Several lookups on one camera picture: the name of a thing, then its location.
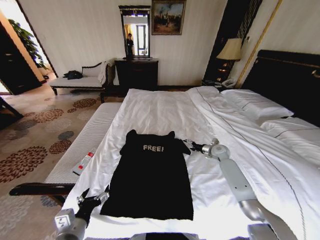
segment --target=framed painting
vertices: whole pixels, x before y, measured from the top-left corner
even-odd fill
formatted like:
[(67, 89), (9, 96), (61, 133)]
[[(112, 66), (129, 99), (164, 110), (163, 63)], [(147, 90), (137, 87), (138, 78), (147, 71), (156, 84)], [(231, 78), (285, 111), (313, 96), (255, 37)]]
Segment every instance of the framed painting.
[(181, 35), (187, 0), (152, 0), (152, 35)]

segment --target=mirror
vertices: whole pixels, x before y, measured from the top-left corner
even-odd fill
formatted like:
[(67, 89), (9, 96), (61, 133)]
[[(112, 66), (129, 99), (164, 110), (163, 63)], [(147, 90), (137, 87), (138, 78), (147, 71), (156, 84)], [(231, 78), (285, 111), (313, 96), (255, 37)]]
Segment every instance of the mirror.
[(150, 6), (119, 6), (126, 58), (150, 58)]

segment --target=black bag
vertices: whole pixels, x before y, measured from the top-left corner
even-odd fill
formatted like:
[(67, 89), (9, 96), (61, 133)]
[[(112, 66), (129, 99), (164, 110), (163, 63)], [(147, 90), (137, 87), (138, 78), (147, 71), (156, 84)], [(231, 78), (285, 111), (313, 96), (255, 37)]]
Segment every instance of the black bag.
[(175, 132), (158, 136), (126, 135), (121, 159), (110, 182), (101, 215), (193, 220), (194, 209), (184, 155), (190, 155)]
[(78, 72), (76, 70), (73, 71), (68, 71), (67, 73), (63, 74), (64, 78), (68, 78), (68, 80), (70, 79), (81, 79), (83, 77), (81, 72)]

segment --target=white chaise lounge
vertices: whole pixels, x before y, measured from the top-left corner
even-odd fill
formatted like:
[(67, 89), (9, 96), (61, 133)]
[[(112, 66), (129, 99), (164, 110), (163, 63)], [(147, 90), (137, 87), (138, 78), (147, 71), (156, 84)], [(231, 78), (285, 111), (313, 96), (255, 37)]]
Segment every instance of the white chaise lounge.
[[(99, 74), (102, 68), (105, 67), (105, 82), (102, 84), (99, 81)], [(101, 102), (104, 103), (104, 95), (107, 87), (113, 83), (115, 78), (116, 68), (114, 64), (108, 63), (107, 65), (102, 64), (102, 62), (94, 66), (83, 66), (82, 67), (82, 78), (79, 79), (67, 79), (64, 77), (58, 77), (49, 82), (54, 94), (57, 96), (57, 89), (92, 89), (101, 90), (100, 98)]]

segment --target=floral rug pattern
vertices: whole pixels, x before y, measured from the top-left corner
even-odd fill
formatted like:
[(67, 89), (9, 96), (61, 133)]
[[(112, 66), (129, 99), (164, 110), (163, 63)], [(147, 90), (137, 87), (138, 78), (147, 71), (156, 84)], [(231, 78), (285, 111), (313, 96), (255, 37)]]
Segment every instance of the floral rug pattern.
[(101, 104), (98, 91), (57, 91), (45, 83), (1, 96), (24, 117), (0, 130), (0, 239), (53, 240), (57, 234), (54, 216), (61, 207), (51, 198), (9, 196), (19, 184), (43, 183)]

